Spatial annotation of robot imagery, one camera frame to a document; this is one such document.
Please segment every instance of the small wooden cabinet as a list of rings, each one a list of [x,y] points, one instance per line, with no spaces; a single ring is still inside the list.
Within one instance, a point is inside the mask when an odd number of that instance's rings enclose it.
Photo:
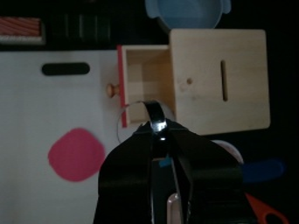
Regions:
[[[172,30],[169,45],[121,45],[117,50],[123,107],[157,100],[199,135],[268,127],[263,30]],[[127,107],[124,126],[147,119],[144,105]]]

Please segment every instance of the blue bowl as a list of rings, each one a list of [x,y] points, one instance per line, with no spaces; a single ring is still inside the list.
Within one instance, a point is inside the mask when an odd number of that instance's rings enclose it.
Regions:
[[[145,0],[145,12],[163,29],[215,28],[221,14],[229,13],[229,0]]]

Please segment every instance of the blue object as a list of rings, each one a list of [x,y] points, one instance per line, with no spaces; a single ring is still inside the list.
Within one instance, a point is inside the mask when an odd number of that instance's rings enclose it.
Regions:
[[[159,162],[160,167],[172,164],[172,159],[167,157]],[[243,172],[243,183],[259,183],[271,179],[277,179],[285,172],[285,164],[277,158],[269,158],[257,162],[247,163],[240,166]]]
[[[145,0],[149,18],[157,18],[161,27],[169,31],[175,28],[215,28],[221,14],[229,13],[229,0]]]

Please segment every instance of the drawer handle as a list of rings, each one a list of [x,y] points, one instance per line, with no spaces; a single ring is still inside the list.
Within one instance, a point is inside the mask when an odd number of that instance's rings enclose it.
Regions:
[[[115,95],[119,95],[119,85],[111,83],[107,84],[107,96],[112,98]]]

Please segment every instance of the pink spot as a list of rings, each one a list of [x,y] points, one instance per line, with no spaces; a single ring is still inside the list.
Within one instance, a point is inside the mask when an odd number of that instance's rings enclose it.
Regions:
[[[48,154],[50,167],[69,181],[81,181],[100,169],[104,146],[83,128],[72,129],[53,144]]]

